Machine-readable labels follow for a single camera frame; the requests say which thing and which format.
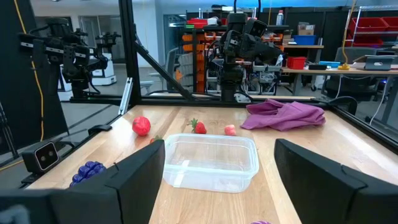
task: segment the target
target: purple cloth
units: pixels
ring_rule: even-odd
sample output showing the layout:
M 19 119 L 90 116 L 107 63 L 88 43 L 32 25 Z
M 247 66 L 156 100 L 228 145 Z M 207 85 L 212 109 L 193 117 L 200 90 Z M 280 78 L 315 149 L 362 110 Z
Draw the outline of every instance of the purple cloth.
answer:
M 241 125 L 244 129 L 270 127 L 279 131 L 307 125 L 325 124 L 323 109 L 302 103 L 280 103 L 267 100 L 256 105 L 247 105 L 249 117 Z

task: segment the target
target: white bottle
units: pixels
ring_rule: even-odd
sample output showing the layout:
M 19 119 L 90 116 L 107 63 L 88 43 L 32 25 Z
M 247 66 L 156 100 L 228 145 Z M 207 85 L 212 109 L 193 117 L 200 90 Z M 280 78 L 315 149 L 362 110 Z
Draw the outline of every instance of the white bottle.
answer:
M 278 16 L 276 17 L 276 25 L 282 25 L 284 21 L 284 11 L 279 10 Z

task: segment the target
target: strawberry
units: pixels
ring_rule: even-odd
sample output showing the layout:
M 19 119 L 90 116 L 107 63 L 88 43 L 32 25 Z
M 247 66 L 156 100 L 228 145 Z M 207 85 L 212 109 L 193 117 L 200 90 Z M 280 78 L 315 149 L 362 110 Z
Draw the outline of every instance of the strawberry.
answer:
M 192 125 L 192 132 L 196 134 L 206 134 L 207 130 L 205 128 L 205 125 L 202 122 L 198 122 L 197 119 L 193 118 L 191 122 L 189 122 L 187 125 Z
M 228 136 L 235 136 L 236 135 L 235 125 L 231 124 L 231 125 L 225 126 L 224 132 Z
M 149 141 L 149 144 L 151 144 L 151 143 L 153 143 L 154 141 L 159 140 L 159 139 L 162 139 L 162 138 L 159 137 L 159 136 L 155 136 L 154 138 L 152 138 L 152 139 Z

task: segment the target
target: wooden tabletop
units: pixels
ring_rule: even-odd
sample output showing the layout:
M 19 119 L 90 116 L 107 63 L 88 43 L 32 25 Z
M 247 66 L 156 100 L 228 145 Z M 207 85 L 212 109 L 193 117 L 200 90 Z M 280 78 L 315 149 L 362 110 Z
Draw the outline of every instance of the wooden tabletop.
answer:
M 207 97 L 206 95 L 193 94 L 195 97 Z M 152 93 L 151 96 L 173 96 L 178 97 L 181 96 L 179 93 Z M 289 99 L 289 100 L 311 100 L 314 99 L 314 96 L 266 96 L 266 95 L 250 95 L 251 98 L 254 99 Z
M 367 71 L 360 70 L 356 68 L 350 68 L 349 70 L 338 70 L 337 68 L 328 69 L 328 70 L 296 70 L 290 69 L 287 67 L 282 68 L 282 72 L 286 73 L 316 73 L 316 74 L 352 74 L 352 75 L 398 75 L 398 70 L 389 70 L 389 71 Z
M 284 48 L 305 48 L 305 49 L 323 49 L 323 45 L 283 45 Z
M 152 123 L 146 137 L 139 137 L 131 131 L 133 119 L 140 115 Z M 277 138 L 287 139 L 398 185 L 398 156 L 330 111 L 325 113 L 324 126 L 286 132 L 269 128 L 240 129 L 239 125 L 247 116 L 244 108 L 135 106 L 112 124 L 111 131 L 99 133 L 29 188 L 67 188 L 72 176 L 86 161 L 112 166 L 148 145 L 156 135 L 165 139 L 171 134 L 190 133 L 191 127 L 187 123 L 192 118 L 204 122 L 208 134 L 224 134 L 224 127 L 234 124 L 238 136 L 253 139 L 259 155 L 259 172 L 250 186 L 239 194 L 178 189 L 163 180 L 150 223 L 249 224 L 258 220 L 272 224 L 300 223 L 275 164 L 274 144 Z

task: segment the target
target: clear plastic container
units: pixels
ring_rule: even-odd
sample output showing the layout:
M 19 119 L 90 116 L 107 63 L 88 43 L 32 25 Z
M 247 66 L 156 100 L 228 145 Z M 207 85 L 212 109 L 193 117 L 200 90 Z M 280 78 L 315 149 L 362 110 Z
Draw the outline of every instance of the clear plastic container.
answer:
M 174 187 L 238 193 L 259 171 L 256 145 L 248 138 L 174 134 L 165 148 L 163 178 Z

